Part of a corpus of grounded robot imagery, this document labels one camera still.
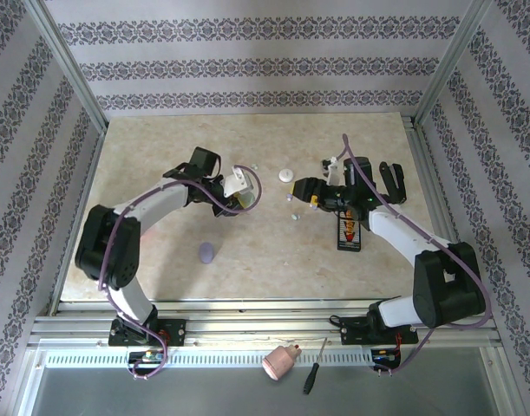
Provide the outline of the black stapler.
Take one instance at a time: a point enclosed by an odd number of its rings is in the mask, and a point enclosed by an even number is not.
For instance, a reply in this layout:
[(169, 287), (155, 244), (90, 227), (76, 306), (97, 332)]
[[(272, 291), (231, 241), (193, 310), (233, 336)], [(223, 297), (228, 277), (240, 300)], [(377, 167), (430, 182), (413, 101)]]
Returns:
[(403, 204), (407, 200), (407, 192), (404, 184), (404, 173), (399, 164), (389, 165), (383, 161), (379, 165), (383, 183), (388, 193), (391, 204)]

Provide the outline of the black card with red-yellow print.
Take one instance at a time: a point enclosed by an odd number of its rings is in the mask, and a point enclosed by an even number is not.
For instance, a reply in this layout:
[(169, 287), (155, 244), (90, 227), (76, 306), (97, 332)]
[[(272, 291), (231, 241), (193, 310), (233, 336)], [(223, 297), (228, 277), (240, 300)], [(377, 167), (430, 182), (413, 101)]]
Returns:
[(361, 251), (361, 226), (350, 211), (337, 213), (337, 249), (340, 251)]

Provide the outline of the pink drill chuck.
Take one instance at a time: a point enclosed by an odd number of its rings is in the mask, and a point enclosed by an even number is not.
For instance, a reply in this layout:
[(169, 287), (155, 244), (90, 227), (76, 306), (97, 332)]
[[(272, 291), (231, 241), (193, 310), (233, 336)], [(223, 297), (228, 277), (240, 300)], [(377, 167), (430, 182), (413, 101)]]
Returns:
[(299, 345), (278, 346), (262, 360), (262, 367), (272, 380), (279, 381), (294, 367), (301, 352)]

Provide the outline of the small blue circuit board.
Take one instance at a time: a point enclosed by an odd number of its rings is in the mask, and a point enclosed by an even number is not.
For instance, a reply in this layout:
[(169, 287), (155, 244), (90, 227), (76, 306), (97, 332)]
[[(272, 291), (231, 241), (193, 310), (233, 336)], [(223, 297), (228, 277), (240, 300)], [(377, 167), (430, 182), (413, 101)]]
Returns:
[(371, 357), (375, 370), (388, 371), (400, 366), (401, 351), (398, 348), (372, 349)]

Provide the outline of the small green circuit board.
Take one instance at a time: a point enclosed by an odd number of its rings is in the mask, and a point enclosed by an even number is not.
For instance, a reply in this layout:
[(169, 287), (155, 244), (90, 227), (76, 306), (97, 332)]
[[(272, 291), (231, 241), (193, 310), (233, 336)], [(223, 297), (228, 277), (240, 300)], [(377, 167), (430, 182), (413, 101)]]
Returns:
[(164, 354), (161, 351), (147, 350), (147, 351), (134, 351), (128, 356), (128, 363), (130, 365), (135, 364), (161, 364), (165, 360)]

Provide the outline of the aluminium side rail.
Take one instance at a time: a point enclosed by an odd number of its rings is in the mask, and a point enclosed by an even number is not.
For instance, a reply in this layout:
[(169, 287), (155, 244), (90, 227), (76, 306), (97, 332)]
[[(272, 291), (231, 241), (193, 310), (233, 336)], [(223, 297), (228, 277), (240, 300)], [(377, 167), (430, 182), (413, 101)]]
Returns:
[(419, 128), (413, 128), (410, 117), (403, 116), (402, 123), (434, 232), (448, 246), (446, 250), (436, 246), (421, 249), (415, 270), (413, 300), (419, 310), (432, 315), (435, 325), (439, 326), (479, 314), (485, 309), (485, 300), (475, 281), (449, 256), (454, 254), (473, 272), (479, 271), (474, 249), (469, 244), (459, 243), (452, 230), (448, 209), (443, 203), (442, 188)]
[(101, 156), (104, 140), (107, 135), (107, 130), (101, 132), (93, 148), (90, 159), (88, 161), (88, 170), (85, 172), (82, 182), (79, 197), (75, 204), (73, 221), (70, 224), (69, 234), (67, 235), (63, 252), (60, 257), (60, 263), (56, 270), (56, 277), (52, 285), (47, 308), (44, 313), (45, 316), (55, 316), (62, 296), (62, 290), (66, 281), (71, 259), (74, 255), (75, 241), (78, 237), (79, 229), (82, 224), (82, 216), (88, 202), (88, 195), (92, 187), (97, 164)]

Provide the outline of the aluminium rail bed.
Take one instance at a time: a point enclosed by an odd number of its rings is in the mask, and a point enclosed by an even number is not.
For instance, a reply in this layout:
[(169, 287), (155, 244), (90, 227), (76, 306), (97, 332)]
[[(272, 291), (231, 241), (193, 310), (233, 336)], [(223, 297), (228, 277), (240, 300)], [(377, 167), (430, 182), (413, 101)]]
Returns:
[[(316, 346), (340, 334), (331, 315), (364, 315), (369, 299), (273, 299), (157, 302), (163, 318), (186, 320), (187, 346), (242, 349), (282, 343)], [(46, 348), (94, 348), (108, 343), (115, 311), (106, 302), (62, 302), (34, 320), (27, 345)]]

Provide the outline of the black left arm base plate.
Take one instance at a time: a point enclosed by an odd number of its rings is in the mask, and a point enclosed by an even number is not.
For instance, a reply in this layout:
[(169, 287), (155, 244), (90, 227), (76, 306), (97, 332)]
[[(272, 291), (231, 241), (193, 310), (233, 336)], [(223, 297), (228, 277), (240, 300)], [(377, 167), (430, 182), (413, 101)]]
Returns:
[[(182, 347), (186, 334), (186, 320), (155, 318), (148, 328), (169, 347)], [(110, 347), (159, 347), (160, 341), (130, 322), (117, 317), (112, 321), (108, 336)]]

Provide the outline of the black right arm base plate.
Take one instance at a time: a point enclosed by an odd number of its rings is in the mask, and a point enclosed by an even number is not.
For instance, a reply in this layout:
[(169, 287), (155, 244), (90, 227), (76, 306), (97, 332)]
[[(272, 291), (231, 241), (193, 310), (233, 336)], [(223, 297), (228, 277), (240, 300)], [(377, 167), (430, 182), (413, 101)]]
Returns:
[(381, 327), (376, 323), (371, 324), (364, 316), (340, 317), (337, 325), (343, 345), (396, 345), (397, 341), (404, 345), (415, 345), (419, 342), (417, 333), (411, 330), (410, 325)]

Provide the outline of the aluminium frame post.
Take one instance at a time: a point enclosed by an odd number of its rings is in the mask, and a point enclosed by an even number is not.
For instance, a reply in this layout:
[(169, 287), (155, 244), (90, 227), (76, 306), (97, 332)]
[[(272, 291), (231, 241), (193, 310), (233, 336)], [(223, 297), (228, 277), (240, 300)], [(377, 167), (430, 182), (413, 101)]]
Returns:
[(486, 15), (487, 10), (493, 2), (494, 0), (471, 1), (467, 12), (456, 29), (455, 35), (452, 37), (447, 50), (442, 56), (432, 80), (424, 91), (417, 109), (411, 116), (411, 121), (415, 130), (422, 126), (429, 116), (429, 112), (435, 105), (435, 102), (446, 85), (446, 82), (452, 75), (461, 56), (473, 38), (474, 33), (481, 24), (481, 20)]
[(99, 133), (108, 130), (108, 118), (103, 113), (95, 94), (81, 71), (56, 21), (49, 12), (44, 0), (22, 0), (41, 35), (51, 48), (62, 72), (68, 78), (88, 116)]

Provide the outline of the black-handled screwdriver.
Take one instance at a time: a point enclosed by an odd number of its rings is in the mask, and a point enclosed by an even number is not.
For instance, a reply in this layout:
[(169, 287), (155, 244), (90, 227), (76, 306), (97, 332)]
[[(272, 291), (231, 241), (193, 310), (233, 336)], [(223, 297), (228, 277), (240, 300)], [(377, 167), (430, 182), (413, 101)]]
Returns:
[(309, 395), (311, 393), (311, 390), (315, 384), (315, 380), (316, 380), (316, 377), (317, 377), (317, 372), (318, 372), (318, 369), (320, 368), (320, 362), (322, 360), (322, 357), (323, 357), (323, 353), (324, 353), (324, 349), (326, 347), (326, 344), (328, 342), (328, 339), (325, 338), (323, 343), (322, 343), (322, 346), (320, 348), (320, 351), (317, 355), (317, 358), (315, 360), (315, 362), (313, 363), (312, 365), (312, 368), (311, 368), (311, 371), (309, 372), (305, 382), (304, 382), (304, 387), (303, 387), (303, 394), (304, 395)]

